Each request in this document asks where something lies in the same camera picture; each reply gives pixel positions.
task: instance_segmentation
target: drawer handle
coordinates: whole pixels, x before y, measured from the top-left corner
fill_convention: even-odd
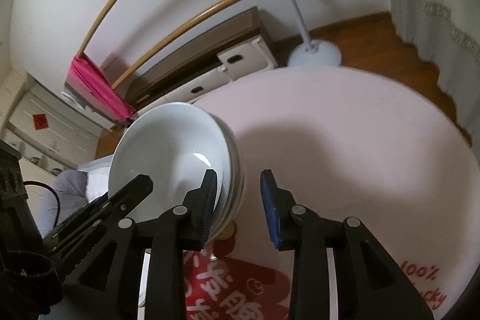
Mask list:
[[[196,93],[201,92],[201,91],[203,91],[203,87],[202,87],[202,86],[198,86],[198,87],[192,88],[190,92],[191,92],[192,94],[196,94]]]
[[[232,57],[229,57],[226,62],[229,64],[234,64],[240,60],[243,60],[242,55],[233,55]]]

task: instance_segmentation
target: pink fabric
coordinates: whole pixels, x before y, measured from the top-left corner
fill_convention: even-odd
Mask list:
[[[135,113],[135,109],[114,92],[102,70],[88,56],[75,55],[68,74],[109,108],[116,115],[115,120],[125,121]]]

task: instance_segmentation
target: bowl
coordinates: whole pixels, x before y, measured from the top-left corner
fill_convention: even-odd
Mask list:
[[[215,219],[230,191],[230,155],[223,132],[202,109],[167,103],[145,113],[123,135],[113,155],[109,197],[138,174],[148,175],[153,192],[129,217],[138,223],[155,219],[199,188],[207,169],[217,173]]]

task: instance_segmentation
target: curtain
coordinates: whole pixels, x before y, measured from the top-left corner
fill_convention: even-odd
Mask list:
[[[480,0],[390,0],[397,34],[440,69],[439,88],[457,107],[480,162]]]

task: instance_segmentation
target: silver rivet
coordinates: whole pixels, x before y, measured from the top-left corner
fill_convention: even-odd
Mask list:
[[[121,229],[130,228],[130,227],[131,227],[131,219],[121,219],[121,220],[118,222],[118,226],[119,226]]]
[[[188,209],[184,207],[183,205],[176,206],[173,208],[173,214],[176,214],[177,216],[182,216],[184,215]]]
[[[305,214],[307,210],[302,205],[294,205],[292,206],[292,213],[293,214]]]
[[[346,223],[352,228],[357,228],[361,224],[360,220],[357,217],[348,217]]]

